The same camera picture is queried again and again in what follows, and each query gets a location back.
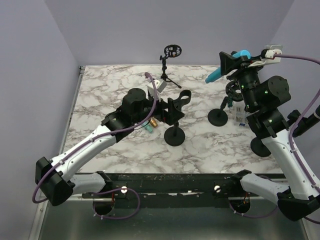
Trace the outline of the black round-base clip stand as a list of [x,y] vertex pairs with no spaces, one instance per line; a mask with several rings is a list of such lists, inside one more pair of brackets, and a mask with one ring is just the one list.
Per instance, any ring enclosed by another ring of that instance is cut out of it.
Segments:
[[[190,90],[182,90],[176,99],[182,100],[183,106],[188,105],[191,101],[192,93]],[[165,142],[172,147],[180,146],[185,141],[185,132],[179,127],[179,121],[164,132]]]

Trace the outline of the gold microphone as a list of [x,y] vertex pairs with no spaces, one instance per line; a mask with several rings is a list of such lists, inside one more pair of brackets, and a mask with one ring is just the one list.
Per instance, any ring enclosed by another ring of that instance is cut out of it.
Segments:
[[153,128],[157,128],[158,127],[157,121],[155,119],[153,119],[153,118],[150,119],[149,123]]

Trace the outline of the mint green microphone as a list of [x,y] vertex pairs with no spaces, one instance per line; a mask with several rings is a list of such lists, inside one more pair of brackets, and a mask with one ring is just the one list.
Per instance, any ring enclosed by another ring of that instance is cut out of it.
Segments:
[[149,133],[153,133],[153,127],[148,122],[145,122],[142,127]]

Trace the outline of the blue microphone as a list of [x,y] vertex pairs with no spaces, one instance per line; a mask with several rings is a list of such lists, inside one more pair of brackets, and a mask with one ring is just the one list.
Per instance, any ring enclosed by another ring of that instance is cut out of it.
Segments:
[[205,83],[213,83],[221,77],[225,76],[226,74],[234,70],[236,68],[235,66],[237,62],[241,61],[243,58],[251,58],[251,54],[248,50],[233,51],[231,54],[221,51],[219,53],[220,67],[207,76],[207,78],[205,79]]

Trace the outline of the black round-base shock-mount stand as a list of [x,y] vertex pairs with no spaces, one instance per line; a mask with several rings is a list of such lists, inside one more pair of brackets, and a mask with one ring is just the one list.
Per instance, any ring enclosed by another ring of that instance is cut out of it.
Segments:
[[[225,94],[226,94],[225,97],[232,98],[233,102],[241,102],[243,100],[243,96],[241,94],[240,87],[235,80],[230,81],[226,85]],[[222,127],[228,122],[228,115],[224,111],[224,109],[225,109],[224,98],[222,100],[220,107],[210,110],[207,115],[208,121],[213,126]]]

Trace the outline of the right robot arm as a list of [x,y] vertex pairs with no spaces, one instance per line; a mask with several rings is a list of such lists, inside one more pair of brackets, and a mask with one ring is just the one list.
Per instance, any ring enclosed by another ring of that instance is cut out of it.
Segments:
[[235,174],[230,191],[241,196],[256,194],[278,206],[291,221],[298,221],[320,208],[320,180],[305,161],[293,140],[295,122],[289,125],[278,107],[291,99],[288,81],[278,75],[260,82],[258,72],[265,64],[279,62],[280,50],[264,50],[247,57],[221,51],[220,74],[239,86],[248,125],[279,164],[287,184],[280,184],[242,170]]

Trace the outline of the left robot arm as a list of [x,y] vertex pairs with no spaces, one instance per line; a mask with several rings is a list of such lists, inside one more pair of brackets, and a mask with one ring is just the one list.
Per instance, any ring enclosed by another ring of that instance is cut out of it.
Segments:
[[64,203],[76,194],[95,192],[104,198],[110,194],[108,176],[102,172],[86,173],[76,178],[77,171],[100,152],[120,142],[140,124],[154,117],[169,126],[165,141],[170,144],[169,132],[179,125],[185,115],[182,107],[191,101],[191,91],[183,90],[178,98],[164,101],[150,92],[132,88],[123,97],[121,105],[107,114],[100,125],[85,139],[68,151],[48,160],[40,158],[35,164],[36,189],[52,206]]

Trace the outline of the black microphone on right stand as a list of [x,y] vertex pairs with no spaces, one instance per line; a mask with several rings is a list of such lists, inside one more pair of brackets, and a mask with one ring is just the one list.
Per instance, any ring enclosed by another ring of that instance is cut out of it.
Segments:
[[315,126],[317,123],[320,122],[320,105],[315,109],[313,114],[311,114],[309,117],[303,117],[296,129],[293,131],[293,137],[299,137],[305,132],[307,132],[309,129],[311,129],[313,126]]

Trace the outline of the clear plastic screw box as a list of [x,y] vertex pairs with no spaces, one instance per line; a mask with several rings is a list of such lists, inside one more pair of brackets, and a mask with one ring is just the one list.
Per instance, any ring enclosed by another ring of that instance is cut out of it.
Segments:
[[249,127],[249,122],[247,117],[250,115],[245,110],[245,105],[242,103],[237,103],[232,107],[233,124],[238,127]]

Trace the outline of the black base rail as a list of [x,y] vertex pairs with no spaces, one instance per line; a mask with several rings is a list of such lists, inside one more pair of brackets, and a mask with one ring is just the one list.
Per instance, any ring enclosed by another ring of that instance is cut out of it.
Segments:
[[84,199],[113,201],[117,208],[227,208],[248,194],[228,173],[107,173],[105,194]]

